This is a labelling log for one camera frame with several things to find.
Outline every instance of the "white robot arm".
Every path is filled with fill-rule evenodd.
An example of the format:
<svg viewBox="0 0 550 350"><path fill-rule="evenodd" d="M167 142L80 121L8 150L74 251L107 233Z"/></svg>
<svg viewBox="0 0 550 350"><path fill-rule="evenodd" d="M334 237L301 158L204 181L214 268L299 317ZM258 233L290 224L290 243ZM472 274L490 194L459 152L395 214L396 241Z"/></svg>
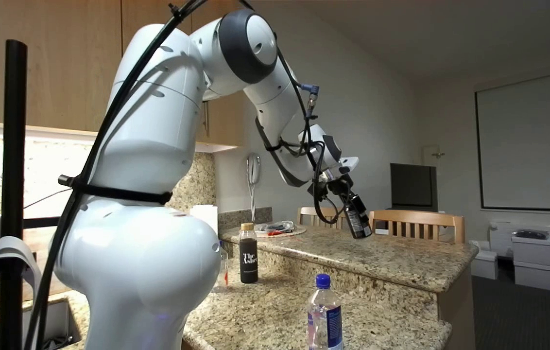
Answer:
<svg viewBox="0 0 550 350"><path fill-rule="evenodd" d="M334 193L352 235L369 235L365 208L352 193L356 159L342 158L315 124L319 88L295 82L272 29L249 8L192 35L175 29L198 4L190 0L167 25L146 25L134 35L91 156L78 177L62 179L74 194L31 315L37 334L56 264L56 276L89 301L87 348L181 346L187 315L216 282L220 243L204 222L161 204L192 163L206 99L243 89L284 181L292 187L311 181L317 208ZM292 144L282 134L293 121L301 130Z"/></svg>
<svg viewBox="0 0 550 350"><path fill-rule="evenodd" d="M243 89L257 107L257 130L282 179L292 187L311 181L309 193L319 216L319 202L327 198L328 191L334 193L344 204L352 235L367 237L365 206L352 193L350 179L358 159L342 158L334 138L315 124L313 109L319 86L295 82L270 25L253 10L243 8L204 25L192 33L192 39L210 82L204 99ZM299 132L297 142L286 142L284 132L297 124L299 130L293 130Z"/></svg>

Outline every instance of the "black bottle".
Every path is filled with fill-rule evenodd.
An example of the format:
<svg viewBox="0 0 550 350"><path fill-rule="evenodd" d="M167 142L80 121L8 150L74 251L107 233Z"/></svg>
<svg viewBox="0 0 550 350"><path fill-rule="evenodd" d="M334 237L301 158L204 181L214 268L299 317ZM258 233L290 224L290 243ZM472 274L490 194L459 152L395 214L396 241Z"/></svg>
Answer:
<svg viewBox="0 0 550 350"><path fill-rule="evenodd" d="M257 233L253 222L239 228L239 276L243 284L258 280Z"/></svg>

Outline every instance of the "black cable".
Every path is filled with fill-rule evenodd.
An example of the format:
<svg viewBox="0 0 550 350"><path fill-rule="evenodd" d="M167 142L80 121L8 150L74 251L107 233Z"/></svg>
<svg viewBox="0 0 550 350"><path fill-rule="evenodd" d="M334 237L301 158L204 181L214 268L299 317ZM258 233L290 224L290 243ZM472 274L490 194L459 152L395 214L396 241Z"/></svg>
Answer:
<svg viewBox="0 0 550 350"><path fill-rule="evenodd" d="M239 0L239 4L243 4L249 10L253 10L253 6L247 0Z"/></svg>
<svg viewBox="0 0 550 350"><path fill-rule="evenodd" d="M41 196L41 198L33 200L33 202L27 202L23 208L37 206L39 202L45 202L45 200L49 200L49 198L52 198L52 196L58 196L60 193L66 193L66 191L72 191L72 189L60 189L60 191L54 191L54 193L51 193L51 194L45 194L45 196Z"/></svg>
<svg viewBox="0 0 550 350"><path fill-rule="evenodd" d="M132 66L132 70L124 78L122 86L119 88L117 95L111 101L111 107L105 113L105 119L99 126L97 138L95 138L91 152L89 152L89 156L87 156L87 159L82 167L82 173L78 175L80 179L84 179L86 185L87 185L91 169L95 165L101 142L103 142L107 130L111 128L111 124L115 123L115 119L119 117L120 109L128 101L138 76L142 74L142 70L150 62L150 58L154 56L157 47L173 33L173 29L202 4L204 4L204 0L190 0L183 10L173 12L173 19L167 21L165 27L154 37L154 41L146 47L146 51L140 54L140 58L136 60L136 64ZM25 348L27 350L31 350L35 329L37 329L37 348L43 346L43 334L45 334L45 323L47 323L47 303L49 303L49 286L51 286L51 278L52 278L52 268L56 264L56 259L58 259L62 241L66 237L66 231L76 218L82 196L84 196L82 191L74 191L70 194L64 210L62 210L60 220L58 220L58 228L56 228L51 251L49 251L49 257L47 257L47 264L45 264L45 270L43 270L43 276L41 276L35 307L33 307L31 319L29 319L29 331L27 331L27 336L25 336Z"/></svg>
<svg viewBox="0 0 550 350"><path fill-rule="evenodd" d="M336 220L338 220L338 216L344 212L344 208L340 208L340 210L334 210L336 212L336 216L332 218L332 220L327 220L325 216L323 216L323 212L321 212L321 204L319 204L319 196L317 196L317 185L319 185L319 163L323 161L323 158L325 158L325 146L323 144L317 144L317 142L313 142L313 138L311 138L311 115L307 113L307 109L305 109L305 103L303 103L303 99L301 99L301 95L299 95L299 88L301 88L301 84L297 82L297 80L293 80L293 74L292 74L292 70L290 70L290 66L288 66L288 62L286 62L286 58L284 58L284 54L282 54L282 51L280 49L276 49L276 54L278 54L278 58L280 58L280 62L282 62L282 68L286 70L286 74L288 74L288 78L290 78L290 82L292 82L292 86L293 86L293 91L295 91L295 99L297 99L297 105L299 105L299 109L301 109L301 115L303 115L303 136L301 136L301 142L297 144L297 148L299 150L293 150L292 152L292 148L290 146L293 146L293 144L290 144L290 142L286 142L286 140L280 140L280 144L286 148L286 150L290 150L293 156L307 156L309 158L309 161L311 161L311 167L313 167L313 206L315 206L315 212L317 212L317 216L323 220L323 222L327 222L327 224L336 224ZM319 146L321 148L321 156L319 156L319 161L315 161L313 159L313 156L311 156L311 148L315 148L315 146Z"/></svg>

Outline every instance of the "whiteboard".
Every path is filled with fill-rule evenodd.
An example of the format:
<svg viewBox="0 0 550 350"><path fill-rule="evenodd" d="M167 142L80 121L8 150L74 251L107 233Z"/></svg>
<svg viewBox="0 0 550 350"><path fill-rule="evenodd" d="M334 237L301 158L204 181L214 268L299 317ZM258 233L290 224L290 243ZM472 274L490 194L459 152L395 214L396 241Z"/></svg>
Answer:
<svg viewBox="0 0 550 350"><path fill-rule="evenodd" d="M550 76L476 91L484 208L550 210Z"/></svg>

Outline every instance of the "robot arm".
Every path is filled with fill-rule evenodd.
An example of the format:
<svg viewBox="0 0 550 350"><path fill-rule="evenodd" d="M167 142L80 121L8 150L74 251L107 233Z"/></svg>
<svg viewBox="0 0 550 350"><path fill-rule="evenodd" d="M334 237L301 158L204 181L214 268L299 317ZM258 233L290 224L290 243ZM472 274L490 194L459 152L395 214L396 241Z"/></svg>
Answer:
<svg viewBox="0 0 550 350"><path fill-rule="evenodd" d="M365 206L352 193L350 171L358 159L342 158L334 138L315 124L313 109L319 86L295 80L276 47L270 25L253 10L243 8L204 25L190 37L204 62L208 82L204 99L218 99L243 89L258 113L257 130L282 179L292 187L311 183L309 193L319 216L319 202L327 200L328 193L336 194L352 235L367 237L371 231ZM297 124L297 142L284 140L284 134Z"/></svg>

